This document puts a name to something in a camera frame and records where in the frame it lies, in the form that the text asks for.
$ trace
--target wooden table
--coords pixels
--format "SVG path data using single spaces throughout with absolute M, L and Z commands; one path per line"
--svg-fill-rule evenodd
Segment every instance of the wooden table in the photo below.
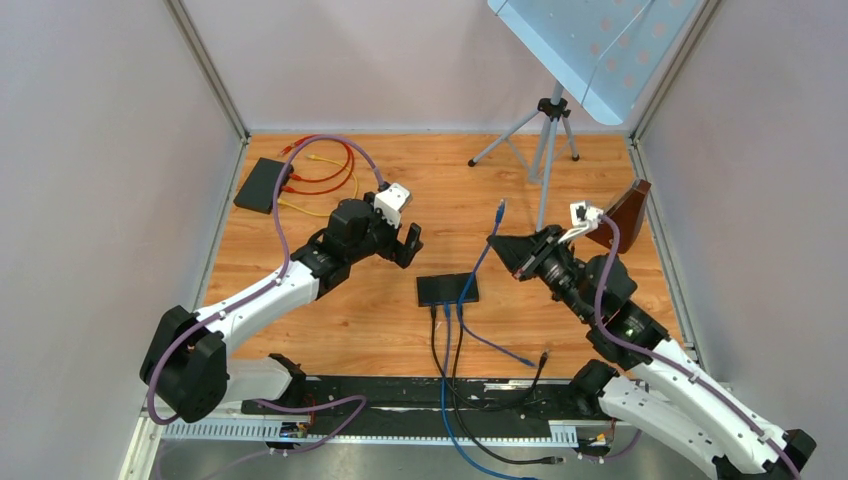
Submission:
M 300 137 L 253 136 L 240 182 L 259 157 L 275 158 L 284 146 Z M 256 358 L 282 353 L 301 363 L 309 374 L 436 375 L 429 347 L 429 312 L 418 307 L 415 278 L 470 271 L 491 231 L 501 198 L 508 202 L 501 233 L 532 233 L 539 186 L 526 182 L 526 172 L 507 147 L 496 149 L 475 168 L 466 165 L 493 140 L 490 135 L 350 138 L 369 152 L 388 181 L 399 182 L 412 191 L 413 201 L 404 211 L 404 222 L 421 225 L 424 249 L 406 270 L 376 256 L 363 260 L 353 267 L 344 284 L 321 300 L 280 318 L 245 343 L 235 356 Z M 537 138 L 517 135 L 513 141 L 525 155 L 532 155 Z M 554 165 L 547 224 L 569 226 L 570 202 L 589 199 L 604 206 L 633 180 L 621 137 L 578 136 L 577 143 L 581 161 L 562 158 Z M 332 142 L 310 145 L 304 153 L 344 159 L 342 147 Z M 298 160 L 296 166 L 298 173 L 314 176 L 338 168 L 306 158 Z M 362 187 L 358 196 L 374 191 L 374 176 L 360 157 L 355 171 Z M 329 212 L 340 199 L 351 196 L 352 183 L 333 194 L 306 197 L 287 193 L 284 198 Z M 300 182 L 297 186 L 304 190 L 314 187 Z M 281 208 L 280 217 L 292 250 L 326 226 L 327 221 L 290 208 Z M 589 240 L 577 242 L 577 254 L 583 259 L 603 251 Z M 622 258 L 639 284 L 634 300 L 679 339 L 647 225 Z M 220 301 L 254 283 L 281 261 L 282 249 L 271 217 L 232 207 L 206 303 Z M 541 281 L 518 283 L 494 253 L 483 262 L 478 281 L 480 302 L 468 304 L 464 311 L 466 323 L 479 335 L 533 360 L 543 349 L 550 349 L 546 377 L 571 377 L 589 358 L 597 358 L 584 338 L 587 327 L 564 305 L 552 302 Z M 443 323 L 437 333 L 444 333 Z M 462 357 L 459 373 L 463 376 L 528 377 L 534 373 L 471 338 L 463 342 Z

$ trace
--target gray wall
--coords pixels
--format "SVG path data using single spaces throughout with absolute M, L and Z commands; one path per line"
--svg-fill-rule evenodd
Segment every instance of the gray wall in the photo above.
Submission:
M 848 471 L 843 0 L 724 2 L 644 139 L 708 369 Z
M 553 90 L 485 0 L 184 1 L 251 129 L 499 130 Z M 643 105 L 610 127 L 567 98 L 578 131 Z
M 115 478 L 239 144 L 164 2 L 0 12 L 0 478 Z

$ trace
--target wooden surface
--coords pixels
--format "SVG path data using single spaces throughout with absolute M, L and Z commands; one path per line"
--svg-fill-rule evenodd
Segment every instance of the wooden surface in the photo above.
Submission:
M 253 136 L 240 182 L 259 157 L 275 158 L 299 137 Z M 251 338 L 235 356 L 257 358 L 279 352 L 301 363 L 310 374 L 435 375 L 429 350 L 429 313 L 417 306 L 415 278 L 470 271 L 491 231 L 501 198 L 506 198 L 508 204 L 500 232 L 532 233 L 540 187 L 527 182 L 524 168 L 506 145 L 478 166 L 466 165 L 494 139 L 490 135 L 351 138 L 374 158 L 388 181 L 399 182 L 412 191 L 413 201 L 403 213 L 404 223 L 421 225 L 424 249 L 406 270 L 376 256 L 363 260 L 353 267 L 344 284 L 321 300 L 277 320 Z M 525 157 L 532 157 L 535 135 L 513 139 Z M 568 226 L 570 202 L 589 199 L 605 206 L 633 180 L 621 137 L 578 136 L 577 144 L 579 162 L 572 162 L 566 154 L 554 164 L 547 224 Z M 310 145 L 304 153 L 344 159 L 344 150 L 333 143 Z M 305 176 L 322 176 L 338 168 L 305 158 L 295 164 L 298 173 Z M 358 156 L 355 171 L 362 187 L 359 196 L 373 191 L 374 176 Z M 296 185 L 304 190 L 314 187 L 300 182 Z M 284 198 L 329 212 L 352 190 L 351 182 L 336 194 L 284 194 Z M 289 208 L 281 209 L 280 217 L 292 250 L 326 226 L 325 218 L 309 217 Z M 600 253 L 602 248 L 587 239 L 577 242 L 577 254 L 583 259 Z M 622 258 L 639 285 L 634 300 L 680 338 L 648 225 Z M 232 207 L 206 303 L 223 300 L 256 282 L 278 267 L 281 260 L 282 249 L 271 217 Z M 477 334 L 534 361 L 545 348 L 550 349 L 546 377 L 571 377 L 589 358 L 597 358 L 585 339 L 587 328 L 563 304 L 551 301 L 541 281 L 513 280 L 494 253 L 483 262 L 478 281 L 481 301 L 465 308 L 466 323 Z M 443 341 L 444 328 L 442 322 L 437 331 L 439 341 Z M 463 342 L 462 351 L 460 374 L 464 376 L 528 377 L 534 373 L 471 338 Z

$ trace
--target blue board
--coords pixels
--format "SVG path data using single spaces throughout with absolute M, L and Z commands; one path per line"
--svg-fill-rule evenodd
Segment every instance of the blue board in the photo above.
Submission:
M 493 11 L 500 9 L 501 20 L 554 78 L 592 118 L 604 125 L 624 123 L 674 39 L 701 3 L 488 1 Z

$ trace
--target silver tripod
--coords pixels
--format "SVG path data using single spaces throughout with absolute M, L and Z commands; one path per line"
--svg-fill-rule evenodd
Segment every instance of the silver tripod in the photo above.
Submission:
M 551 183 L 551 167 L 553 166 L 554 159 L 558 158 L 566 148 L 563 147 L 562 150 L 554 154 L 554 149 L 556 148 L 557 125 L 559 125 L 560 120 L 562 120 L 562 126 L 565 128 L 565 134 L 568 135 L 568 147 L 571 148 L 571 159 L 575 162 L 580 160 L 580 154 L 577 153 L 577 145 L 574 143 L 574 135 L 571 133 L 571 124 L 568 123 L 568 116 L 571 114 L 571 110 L 566 109 L 568 102 L 563 100 L 562 92 L 562 85 L 557 82 L 556 86 L 554 86 L 554 93 L 551 95 L 551 98 L 543 98 L 539 100 L 539 104 L 535 110 L 528 113 L 526 117 L 519 120 L 518 123 L 504 132 L 503 135 L 498 137 L 498 139 L 486 147 L 485 150 L 468 161 L 468 166 L 473 167 L 474 165 L 477 165 L 483 157 L 488 155 L 489 152 L 494 150 L 495 147 L 506 142 L 512 148 L 513 152 L 515 152 L 515 155 L 518 157 L 521 164 L 524 165 L 524 168 L 527 169 L 527 180 L 532 183 L 539 183 L 539 162 L 542 160 L 542 152 L 545 151 L 545 146 L 547 145 L 545 173 L 541 179 L 542 197 L 539 199 L 539 218 L 536 220 L 537 232 L 541 230 L 545 224 L 545 206 L 548 203 L 548 187 Z M 527 165 L 527 162 L 524 160 L 521 152 L 515 148 L 515 145 L 513 145 L 513 143 L 509 140 L 509 137 L 517 132 L 519 128 L 526 125 L 527 122 L 533 120 L 536 115 L 540 113 L 545 115 L 545 123 L 542 125 L 542 132 L 539 134 L 539 143 L 536 145 L 536 154 L 533 156 L 533 166 L 531 167 Z

